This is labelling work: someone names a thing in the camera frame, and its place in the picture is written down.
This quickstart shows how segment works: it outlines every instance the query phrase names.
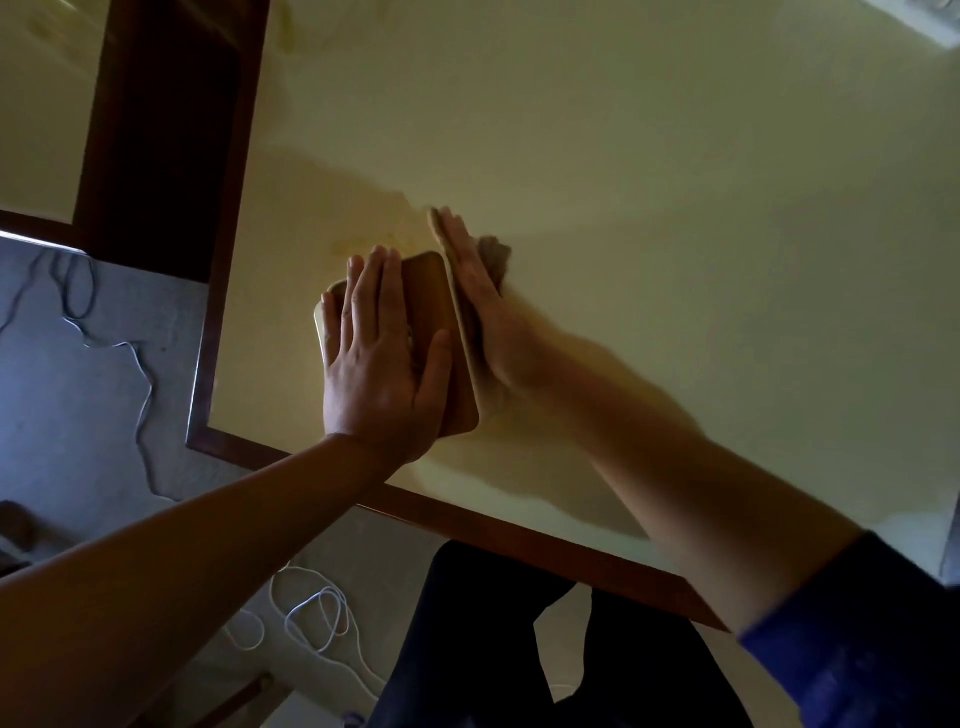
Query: leg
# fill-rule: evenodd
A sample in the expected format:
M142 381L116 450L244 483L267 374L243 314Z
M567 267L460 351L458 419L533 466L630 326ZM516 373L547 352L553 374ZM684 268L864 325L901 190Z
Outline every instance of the leg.
M689 620L598 590L584 682L557 713L563 726L752 725Z
M370 728L542 724L553 698L534 621L573 582L456 542L434 557Z

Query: finger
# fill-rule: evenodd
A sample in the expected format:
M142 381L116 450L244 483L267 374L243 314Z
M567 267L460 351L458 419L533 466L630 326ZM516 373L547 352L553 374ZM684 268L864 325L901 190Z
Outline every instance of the finger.
M340 315L340 352L350 351L353 346L353 291L363 273L363 258L352 257L347 263L347 293L344 294L344 310Z
M430 352L426 357L426 367L420 390L414 400L414 408L424 417L436 419L437 429L446 409L446 391L450 385L450 369L453 366L453 344L450 332L441 329L430 342Z
M378 313L380 336L407 339L407 307L403 300L403 275L400 252L391 249L383 263Z
M337 304L333 294L327 291L320 298L320 310L324 315L324 336L320 342L324 354L324 367L330 368L340 353L340 321L337 319Z
M353 291L353 337L365 346L376 341L376 301L380 293L386 249L378 245L370 253L356 290Z
M485 311L499 301L500 295L480 259L476 243L467 232L463 218L455 216L449 207L444 207L440 210L440 222L444 237L456 255L453 275L483 318Z

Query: dark wooden trim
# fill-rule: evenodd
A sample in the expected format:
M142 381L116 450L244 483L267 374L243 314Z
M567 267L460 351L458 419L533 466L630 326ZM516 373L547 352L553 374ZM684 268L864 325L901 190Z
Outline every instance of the dark wooden trim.
M246 708L256 698L272 688L276 680L269 672L254 678L242 690L229 697L204 717L194 723L191 728L216 728L223 725L238 711Z
M282 450L199 425L191 427L187 445L250 470L266 468L287 457ZM727 629L707 603L693 591L689 582L668 571L547 536L392 485L374 488L364 496L360 505L448 539L509 556L566 579L626 596L708 627Z
M193 6L247 0L110 3L73 224L97 259L207 282L246 39Z
M251 470L265 468L286 457L287 453L215 430L208 423L268 9L267 2L256 6L254 22L259 29L256 36L258 50L245 54L241 65L240 97L228 152L204 335L187 428L187 446L191 449ZM574 581L651 604L717 629L725 629L689 583L675 574L390 485L382 485L371 491L361 505L447 538L510 556Z
M267 34L267 16L270 1L260 0L252 3L251 35L246 52L241 56L240 90L233 115L233 127L230 131L230 143L227 153L227 169L224 175L224 188L220 201L220 221L217 226L217 239L213 249L213 261L210 266L210 287L206 298L206 317L204 335L200 342L200 355L197 360L197 375L193 386L193 401L190 405L190 420L187 425L186 444L189 448L207 452L215 457L255 469L262 462L262 453L256 456L251 452L243 459L251 464L237 462L236 457L228 457L233 447L228 442L220 442L223 454L209 451L211 440L217 436L211 434L207 423L210 420L210 404L213 401L213 385L217 372L217 354L220 350L220 330L224 321L224 308L227 305L227 288L230 278L230 264L233 261L233 239L236 236L237 220L240 215L240 201L243 196L243 180L247 171L247 150L250 147L250 133L253 126L253 109L256 105L256 88L260 81L260 61L263 58L263 42Z
M56 220L0 209L0 231L22 235L43 243L62 245L65 248L80 249L73 226Z

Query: gray floor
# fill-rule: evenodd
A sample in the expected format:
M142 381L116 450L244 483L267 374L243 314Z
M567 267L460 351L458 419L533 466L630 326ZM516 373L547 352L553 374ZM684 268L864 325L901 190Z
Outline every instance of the gray floor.
M39 248L0 239L0 322ZM49 260L50 254L43 262ZM157 489L175 499L230 483L243 471L183 446L193 373L203 328L206 288L198 283L100 265L100 297L90 317L97 336L143 342L157 378L156 400L144 431ZM126 350L89 351L59 318L57 291L45 266L22 300L15 322L0 334L0 498L30 508L55 535L40 550L94 539L169 507L145 482L132 434L145 384ZM439 537L353 509L296 559L325 573L350 599L363 629L364 656L384 677L396 660ZM276 582L281 605L292 608L324 584L302 574ZM69 619L65 595L64 618ZM369 714L372 702L341 667L325 663L283 633L261 590L249 605L266 623L266 639L241 652L218 634L181 675L169 711L188 723L269 670L314 703L339 715ZM544 670L568 694L582 675L589 591L578 587L537 624ZM305 631L324 638L318 613L304 610ZM245 617L232 623L242 643L255 637ZM796 710L759 666L727 635L703 630L717 661L757 726L793 726ZM330 652L358 668L355 636ZM371 680L373 687L378 687Z

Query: wrist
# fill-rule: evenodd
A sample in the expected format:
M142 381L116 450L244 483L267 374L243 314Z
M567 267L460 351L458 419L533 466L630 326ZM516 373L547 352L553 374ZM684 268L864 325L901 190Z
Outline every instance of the wrist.
M534 335L531 342L530 366L518 383L518 392L529 399L549 393L561 378L564 354L554 345Z
M385 482L403 466L388 449L368 443L355 435L334 432L324 437L321 445L342 452L347 461L360 471L362 480L368 487Z

